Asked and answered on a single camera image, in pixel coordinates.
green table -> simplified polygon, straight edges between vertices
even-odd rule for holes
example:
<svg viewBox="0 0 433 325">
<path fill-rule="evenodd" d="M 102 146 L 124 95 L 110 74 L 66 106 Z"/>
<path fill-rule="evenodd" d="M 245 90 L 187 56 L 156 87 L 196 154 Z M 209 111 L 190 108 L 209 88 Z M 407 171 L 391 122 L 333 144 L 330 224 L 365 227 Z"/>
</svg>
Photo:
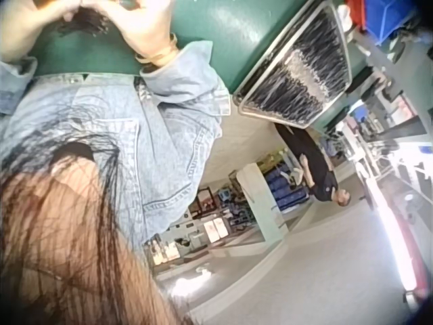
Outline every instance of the green table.
<svg viewBox="0 0 433 325">
<path fill-rule="evenodd" d="M 173 32 L 180 46 L 214 42 L 212 66 L 233 93 L 280 30 L 306 0 L 177 0 Z M 32 55 L 37 75 L 65 72 L 137 74 L 140 65 L 112 27 L 108 35 L 75 32 L 65 37 L 47 28 Z"/>
</svg>

denim jacket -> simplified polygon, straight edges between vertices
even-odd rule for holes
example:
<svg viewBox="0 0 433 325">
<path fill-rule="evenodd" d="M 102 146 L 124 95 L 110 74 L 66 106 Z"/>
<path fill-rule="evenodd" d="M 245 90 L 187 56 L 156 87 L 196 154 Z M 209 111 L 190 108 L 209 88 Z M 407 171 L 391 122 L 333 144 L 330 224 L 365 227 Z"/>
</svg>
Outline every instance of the denim jacket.
<svg viewBox="0 0 433 325">
<path fill-rule="evenodd" d="M 207 41 L 190 43 L 169 65 L 141 71 L 141 78 L 34 79 L 34 58 L 19 66 L 0 62 L 0 112 L 10 115 L 2 152 L 65 111 L 78 136 L 110 134 L 120 149 L 118 225 L 138 249 L 194 200 L 211 147 L 221 136 L 221 116 L 230 114 L 229 92 L 209 66 L 211 49 Z M 50 134 L 62 132 L 59 127 Z M 103 156 L 96 154 L 95 161 L 103 168 Z"/>
</svg>

hand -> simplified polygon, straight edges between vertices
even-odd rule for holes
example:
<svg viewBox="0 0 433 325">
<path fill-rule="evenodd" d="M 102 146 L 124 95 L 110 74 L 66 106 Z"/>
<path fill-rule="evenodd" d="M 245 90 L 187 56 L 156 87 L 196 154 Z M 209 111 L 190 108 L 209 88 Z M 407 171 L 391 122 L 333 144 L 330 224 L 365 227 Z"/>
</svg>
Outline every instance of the hand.
<svg viewBox="0 0 433 325">
<path fill-rule="evenodd" d="M 81 0 L 46 0 L 39 9 L 33 0 L 5 0 L 0 13 L 0 60 L 22 59 L 33 47 L 44 26 L 61 18 L 72 19 Z"/>
<path fill-rule="evenodd" d="M 127 10 L 111 0 L 82 0 L 82 6 L 108 17 L 128 45 L 152 63 L 163 66 L 179 50 L 171 45 L 170 24 L 173 0 L 137 0 L 138 9 Z"/>
<path fill-rule="evenodd" d="M 304 154 L 301 154 L 299 157 L 299 163 L 301 164 L 302 167 L 308 167 L 309 160 Z"/>
</svg>

